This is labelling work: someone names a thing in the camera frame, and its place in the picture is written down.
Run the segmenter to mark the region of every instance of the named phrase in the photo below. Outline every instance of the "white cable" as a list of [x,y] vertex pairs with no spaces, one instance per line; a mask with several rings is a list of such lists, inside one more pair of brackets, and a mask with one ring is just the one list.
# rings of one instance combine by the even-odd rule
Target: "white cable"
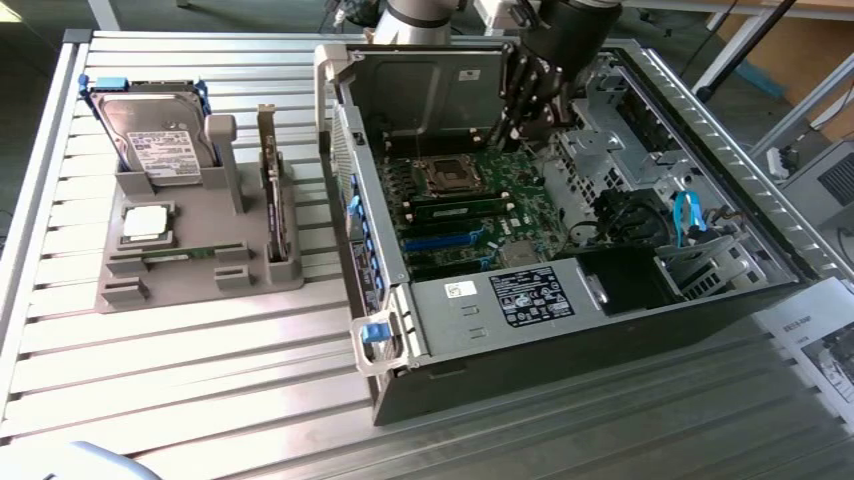
[[338,11],[336,12],[336,22],[333,22],[333,27],[334,28],[341,27],[346,19],[348,19],[348,13],[345,13],[344,8],[340,8]]

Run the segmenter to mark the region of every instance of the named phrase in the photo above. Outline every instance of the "blue pcie slot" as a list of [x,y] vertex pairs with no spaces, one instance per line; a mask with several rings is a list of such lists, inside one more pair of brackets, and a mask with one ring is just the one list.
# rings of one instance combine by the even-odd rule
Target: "blue pcie slot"
[[421,252],[424,250],[436,250],[438,248],[469,247],[478,243],[478,239],[481,238],[485,230],[486,228],[481,228],[481,230],[474,230],[469,233],[461,233],[458,235],[406,240],[404,242],[404,251]]

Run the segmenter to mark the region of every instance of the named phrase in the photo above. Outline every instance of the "motherboard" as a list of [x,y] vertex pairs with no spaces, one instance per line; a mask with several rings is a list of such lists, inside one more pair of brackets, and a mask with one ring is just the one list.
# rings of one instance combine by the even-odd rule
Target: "motherboard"
[[386,158],[378,170],[413,280],[536,264],[565,245],[528,151]]

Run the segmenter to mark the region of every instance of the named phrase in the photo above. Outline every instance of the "gray 3d-printed holder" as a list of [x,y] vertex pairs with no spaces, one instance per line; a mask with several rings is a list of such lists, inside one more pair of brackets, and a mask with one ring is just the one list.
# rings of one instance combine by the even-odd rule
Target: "gray 3d-printed holder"
[[[286,262],[271,262],[259,164],[235,162],[234,117],[210,115],[206,134],[218,148],[222,166],[202,169],[201,185],[154,187],[145,172],[117,172],[121,189],[114,199],[97,301],[105,313],[294,290],[304,285],[293,169],[281,162],[290,255]],[[122,245],[127,209],[147,205],[167,206],[169,242],[158,239]],[[147,251],[171,248],[179,254],[166,260],[145,258]]]

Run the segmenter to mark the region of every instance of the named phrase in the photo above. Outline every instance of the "aluminum table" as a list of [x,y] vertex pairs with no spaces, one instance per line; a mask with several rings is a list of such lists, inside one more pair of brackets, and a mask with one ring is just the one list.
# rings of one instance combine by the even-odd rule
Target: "aluminum table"
[[[373,427],[313,126],[314,47],[360,37],[67,40],[0,264],[0,453],[86,440],[167,480],[851,478],[841,421],[749,321],[686,350]],[[278,106],[304,289],[94,313],[117,156],[78,100],[82,72],[203,78],[214,111],[238,119],[238,161],[258,157],[257,105]]]

